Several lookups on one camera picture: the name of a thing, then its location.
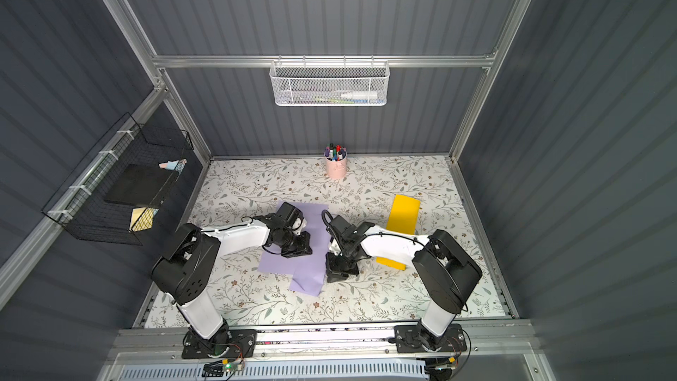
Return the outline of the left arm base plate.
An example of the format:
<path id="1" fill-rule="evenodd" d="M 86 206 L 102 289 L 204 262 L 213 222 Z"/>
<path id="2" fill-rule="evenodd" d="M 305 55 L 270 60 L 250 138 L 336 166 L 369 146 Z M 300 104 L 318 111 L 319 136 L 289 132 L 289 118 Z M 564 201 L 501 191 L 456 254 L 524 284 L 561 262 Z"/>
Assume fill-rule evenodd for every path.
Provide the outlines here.
<path id="1" fill-rule="evenodd" d="M 201 337 L 190 327 L 183 337 L 182 358 L 186 360 L 252 357 L 258 331 L 254 329 L 230 329 L 222 326 L 211 338 Z"/>

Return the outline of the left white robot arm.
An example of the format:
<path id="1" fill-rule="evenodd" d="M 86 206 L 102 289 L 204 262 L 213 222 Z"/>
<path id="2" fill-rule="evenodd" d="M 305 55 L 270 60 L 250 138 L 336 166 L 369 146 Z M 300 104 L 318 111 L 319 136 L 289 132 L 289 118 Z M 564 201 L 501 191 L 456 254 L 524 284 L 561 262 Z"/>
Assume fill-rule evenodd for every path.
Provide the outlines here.
<path id="1" fill-rule="evenodd" d="M 306 225 L 303 212 L 287 202 L 275 213 L 245 216 L 230 226 L 201 229 L 185 223 L 155 263 L 151 280 L 171 297 L 193 333 L 213 341 L 227 331 L 225 319 L 207 292 L 216 260 L 254 247 L 267 252 L 273 245 L 285 259 L 308 256 L 313 250 Z"/>

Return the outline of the purple paper sheet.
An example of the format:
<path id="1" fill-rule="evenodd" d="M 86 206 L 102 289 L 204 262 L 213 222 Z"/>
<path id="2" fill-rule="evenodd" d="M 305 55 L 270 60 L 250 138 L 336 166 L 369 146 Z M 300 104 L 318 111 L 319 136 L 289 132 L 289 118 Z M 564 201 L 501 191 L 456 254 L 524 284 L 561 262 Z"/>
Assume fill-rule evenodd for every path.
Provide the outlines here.
<path id="1" fill-rule="evenodd" d="M 260 273 L 291 275 L 289 289 L 296 293 L 319 296 L 325 280 L 326 253 L 329 252 L 330 235 L 326 232 L 321 213 L 328 206 L 323 204 L 292 202 L 303 212 L 307 221 L 305 231 L 310 233 L 312 254 L 286 259 L 262 252 L 258 271 Z"/>

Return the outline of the yellow rectangular paper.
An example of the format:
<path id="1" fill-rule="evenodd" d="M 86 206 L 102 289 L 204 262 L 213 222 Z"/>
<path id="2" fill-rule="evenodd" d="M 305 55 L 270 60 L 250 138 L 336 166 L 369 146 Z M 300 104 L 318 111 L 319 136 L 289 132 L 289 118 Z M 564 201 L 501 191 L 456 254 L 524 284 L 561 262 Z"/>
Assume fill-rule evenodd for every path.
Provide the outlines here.
<path id="1" fill-rule="evenodd" d="M 415 233 L 421 202 L 404 195 L 396 195 L 393 200 L 386 229 L 400 234 Z"/>

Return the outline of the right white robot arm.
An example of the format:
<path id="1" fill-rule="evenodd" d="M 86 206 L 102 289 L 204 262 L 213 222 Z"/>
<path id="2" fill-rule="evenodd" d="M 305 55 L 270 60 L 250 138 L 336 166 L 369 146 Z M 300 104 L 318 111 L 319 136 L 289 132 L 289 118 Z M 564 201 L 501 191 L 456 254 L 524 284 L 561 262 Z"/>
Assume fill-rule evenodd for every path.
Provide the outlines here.
<path id="1" fill-rule="evenodd" d="M 333 248 L 326 254 L 328 282 L 342 282 L 360 275 L 359 262 L 385 258 L 412 266 L 430 302 L 422 319 L 422 333 L 441 339 L 456 316 L 466 309 L 482 271 L 474 259 L 447 231 L 427 236 L 405 235 L 372 222 L 359 225 L 327 211 L 321 213 Z"/>

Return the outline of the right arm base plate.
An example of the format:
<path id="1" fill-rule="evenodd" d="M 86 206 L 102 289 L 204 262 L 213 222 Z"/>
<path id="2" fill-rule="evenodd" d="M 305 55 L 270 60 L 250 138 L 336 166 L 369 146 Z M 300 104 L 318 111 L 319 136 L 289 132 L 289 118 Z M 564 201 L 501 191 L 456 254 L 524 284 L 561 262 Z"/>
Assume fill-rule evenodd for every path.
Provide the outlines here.
<path id="1" fill-rule="evenodd" d="M 394 344 L 400 354 L 451 353 L 454 356 L 467 351 L 468 334 L 459 324 L 448 326 L 444 334 L 435 336 L 422 324 L 394 327 L 394 336 L 388 342 Z"/>

